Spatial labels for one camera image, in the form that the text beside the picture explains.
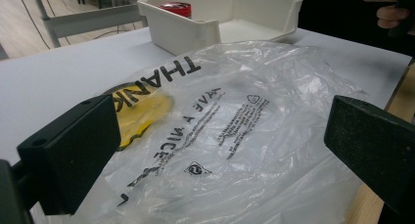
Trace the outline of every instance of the wooden floor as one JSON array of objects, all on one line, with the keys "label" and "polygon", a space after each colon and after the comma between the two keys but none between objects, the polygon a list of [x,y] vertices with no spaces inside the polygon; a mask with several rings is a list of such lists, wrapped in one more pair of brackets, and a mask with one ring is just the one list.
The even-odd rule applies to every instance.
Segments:
[{"label": "wooden floor", "polygon": [[[53,49],[52,41],[40,19],[40,12],[34,3],[34,0],[23,0],[27,9],[32,16],[34,23],[37,25],[41,36],[46,44]],[[98,10],[97,0],[85,0],[85,5],[78,4],[77,0],[42,0],[46,12],[49,17],[70,15],[85,11]],[[105,0],[103,8],[112,5],[126,5],[135,3],[136,0]],[[117,34],[123,30],[132,30],[140,28],[141,24],[136,22],[122,25],[119,27],[111,27],[93,32],[87,32],[79,35],[60,38],[62,46],[76,44],[93,40],[97,37]],[[42,41],[41,36],[37,32],[33,22],[24,8],[22,0],[0,0],[0,44],[3,46],[7,56],[10,59],[33,55],[38,52],[46,51],[49,48]]]}]

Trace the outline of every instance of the recycling symbol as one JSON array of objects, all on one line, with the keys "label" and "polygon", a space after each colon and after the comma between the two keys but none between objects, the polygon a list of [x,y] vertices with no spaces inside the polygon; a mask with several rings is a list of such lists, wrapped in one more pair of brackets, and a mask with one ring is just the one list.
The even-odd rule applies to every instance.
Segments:
[{"label": "recycling symbol", "polygon": [[248,101],[251,102],[251,104],[256,104],[256,102],[258,102],[258,100],[260,99],[260,97],[257,95],[249,95],[247,98]]},{"label": "recycling symbol", "polygon": [[194,161],[184,171],[187,173],[190,173],[191,175],[201,175],[201,174],[211,173],[211,171],[203,168],[200,164]]}]

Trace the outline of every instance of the yellow object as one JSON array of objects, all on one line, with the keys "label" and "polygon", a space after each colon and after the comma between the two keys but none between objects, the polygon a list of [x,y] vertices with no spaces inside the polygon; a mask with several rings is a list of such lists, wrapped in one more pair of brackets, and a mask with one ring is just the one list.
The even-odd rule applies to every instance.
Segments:
[{"label": "yellow object", "polygon": [[[155,88],[147,85],[146,89],[150,94],[133,96],[134,99],[138,100],[136,103],[130,101],[130,97],[124,91],[141,91],[133,83],[129,86],[123,85],[122,88],[110,90],[113,98],[119,99],[120,95],[122,95],[122,99],[132,105],[129,107],[124,104],[119,112],[116,113],[121,134],[121,143],[117,149],[118,151],[126,149],[135,139],[141,138],[152,123],[163,118],[171,110],[173,101],[169,96],[165,95],[160,89],[156,91]],[[119,103],[115,102],[115,108],[117,109],[118,107]]]}]

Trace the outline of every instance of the person's hand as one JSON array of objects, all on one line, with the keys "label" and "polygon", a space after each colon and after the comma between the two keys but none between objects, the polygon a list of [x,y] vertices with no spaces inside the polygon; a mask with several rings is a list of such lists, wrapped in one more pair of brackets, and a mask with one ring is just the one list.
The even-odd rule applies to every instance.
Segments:
[{"label": "person's hand", "polygon": [[[363,0],[367,2],[395,2],[396,0]],[[376,16],[378,17],[378,26],[381,28],[393,28],[398,26],[402,20],[409,17],[411,11],[399,9],[393,6],[381,7]],[[409,29],[408,34],[415,35],[415,23]]]}]

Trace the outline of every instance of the black cable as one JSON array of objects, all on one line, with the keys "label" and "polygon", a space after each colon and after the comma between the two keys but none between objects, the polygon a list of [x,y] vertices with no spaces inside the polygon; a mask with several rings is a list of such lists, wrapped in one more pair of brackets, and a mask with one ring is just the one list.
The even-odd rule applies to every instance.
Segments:
[{"label": "black cable", "polygon": [[49,0],[46,0],[46,1],[48,2],[49,8],[51,9],[53,16],[55,17],[56,16],[55,15],[55,12],[53,11],[52,6],[51,6]]},{"label": "black cable", "polygon": [[46,0],[46,1],[48,2],[49,8],[51,9],[51,12],[52,12],[53,16],[55,17],[56,15],[55,15],[55,12],[52,9],[51,3],[49,2],[49,0]]},{"label": "black cable", "polygon": [[61,0],[61,1],[62,1],[62,3],[64,3],[64,5],[67,8],[67,10],[69,10],[70,12],[72,12],[73,14],[75,14],[75,12],[68,7],[67,3],[64,0]]},{"label": "black cable", "polygon": [[27,11],[28,16],[30,17],[31,22],[33,23],[34,27],[36,28],[37,33],[39,33],[39,36],[40,36],[40,38],[42,39],[43,43],[44,43],[44,44],[45,44],[45,46],[46,46],[46,47],[48,47],[48,49],[50,50],[51,48],[50,48],[50,47],[48,46],[48,44],[46,43],[45,39],[43,39],[42,33],[40,33],[39,28],[37,28],[36,23],[34,23],[34,20],[33,20],[33,18],[31,17],[31,14],[30,14],[30,12],[29,12],[29,11],[28,11],[28,9],[27,9],[27,6],[26,6],[26,4],[25,4],[24,0],[21,0],[21,1],[22,1],[23,5],[24,5],[24,8],[25,8],[25,9],[26,9],[26,11]]},{"label": "black cable", "polygon": [[106,32],[106,33],[103,33],[103,34],[101,34],[101,35],[99,35],[99,36],[95,37],[95,38],[94,38],[94,40],[95,40],[95,39],[98,39],[98,38],[100,38],[100,37],[102,37],[102,36],[105,36],[105,35],[107,35],[107,34],[113,33],[113,32],[119,32],[119,30],[112,30],[112,31],[108,31],[108,32]]}]

